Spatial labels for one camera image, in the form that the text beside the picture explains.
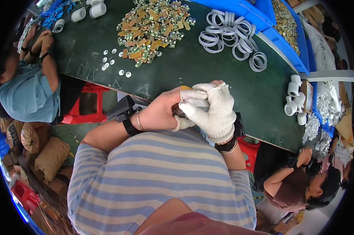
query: burlap sack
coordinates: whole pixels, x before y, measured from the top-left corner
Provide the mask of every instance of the burlap sack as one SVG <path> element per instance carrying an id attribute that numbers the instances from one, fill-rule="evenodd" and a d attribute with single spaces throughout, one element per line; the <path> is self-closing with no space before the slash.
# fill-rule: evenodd
<path id="1" fill-rule="evenodd" d="M 35 160 L 35 169 L 44 172 L 47 181 L 52 181 L 70 152 L 70 145 L 57 137 L 51 137 Z"/>
<path id="2" fill-rule="evenodd" d="M 7 131 L 7 128 L 8 126 L 10 125 L 11 122 L 13 122 L 14 119 L 12 118 L 8 118 L 8 119 L 5 119 L 5 118 L 0 118 L 0 128 L 1 128 L 1 132 L 3 134 L 6 134 L 6 131 Z"/>
<path id="3" fill-rule="evenodd" d="M 30 123 L 25 123 L 20 134 L 20 141 L 30 153 L 39 151 L 39 135 Z"/>
<path id="4" fill-rule="evenodd" d="M 20 143 L 20 133 L 23 125 L 24 122 L 14 120 L 7 127 L 6 138 L 10 148 L 14 148 L 14 146 L 17 146 Z"/>

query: red stool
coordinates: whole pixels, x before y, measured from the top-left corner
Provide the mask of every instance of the red stool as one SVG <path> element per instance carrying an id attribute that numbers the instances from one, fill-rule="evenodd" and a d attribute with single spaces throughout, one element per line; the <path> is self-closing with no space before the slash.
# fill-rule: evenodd
<path id="1" fill-rule="evenodd" d="M 260 142 L 258 144 L 250 144 L 244 140 L 245 136 L 237 137 L 238 145 L 241 151 L 247 155 L 249 159 L 246 162 L 246 170 L 254 173 L 255 159 L 257 158 L 258 149 L 260 147 Z"/>
<path id="2" fill-rule="evenodd" d="M 14 196 L 23 205 L 23 208 L 29 215 L 32 215 L 39 206 L 39 196 L 30 187 L 26 186 L 20 180 L 15 181 L 15 185 L 10 188 Z"/>
<path id="3" fill-rule="evenodd" d="M 100 123 L 107 121 L 107 116 L 103 114 L 103 92 L 109 91 L 108 88 L 87 82 L 82 93 L 97 93 L 97 111 L 94 114 L 81 115 L 79 113 L 79 98 L 70 112 L 63 116 L 62 123 L 80 124 L 80 123 Z"/>

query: cardboard box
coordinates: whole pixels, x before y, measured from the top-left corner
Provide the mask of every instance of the cardboard box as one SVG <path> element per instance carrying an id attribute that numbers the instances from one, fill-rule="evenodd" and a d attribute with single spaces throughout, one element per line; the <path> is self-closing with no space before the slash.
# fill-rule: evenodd
<path id="1" fill-rule="evenodd" d="M 307 95 L 307 89 L 310 89 L 311 92 L 309 92 L 309 96 Z M 308 81 L 302 81 L 301 87 L 300 87 L 300 92 L 304 93 L 305 95 L 305 102 L 304 102 L 304 107 L 302 110 L 305 113 L 312 114 L 313 113 L 313 86 L 310 84 Z M 306 110 L 306 104 L 310 102 L 310 109 Z"/>

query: bracelet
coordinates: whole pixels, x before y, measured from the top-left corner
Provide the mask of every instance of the bracelet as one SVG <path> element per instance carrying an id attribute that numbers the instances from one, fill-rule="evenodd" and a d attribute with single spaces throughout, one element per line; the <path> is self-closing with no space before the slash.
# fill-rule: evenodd
<path id="1" fill-rule="evenodd" d="M 136 118 L 137 118 L 137 121 L 138 121 L 139 129 L 144 132 L 145 130 L 143 129 L 143 127 L 141 125 L 141 122 L 139 121 L 139 110 L 138 109 L 136 110 Z"/>
<path id="2" fill-rule="evenodd" d="M 237 143 L 237 139 L 236 139 L 235 146 L 229 152 L 226 152 L 226 153 L 220 152 L 220 154 L 224 155 L 224 154 L 232 153 L 237 148 L 237 145 L 238 145 L 238 143 Z"/>

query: striped sweater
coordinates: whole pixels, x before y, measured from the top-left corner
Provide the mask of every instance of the striped sweater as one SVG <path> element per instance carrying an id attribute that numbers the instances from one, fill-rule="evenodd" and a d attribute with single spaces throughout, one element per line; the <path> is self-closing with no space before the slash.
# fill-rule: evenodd
<path id="1" fill-rule="evenodd" d="M 247 171 L 228 171 L 191 129 L 138 134 L 109 155 L 79 146 L 68 190 L 68 215 L 79 234 L 133 234 L 171 198 L 213 220 L 256 226 Z"/>

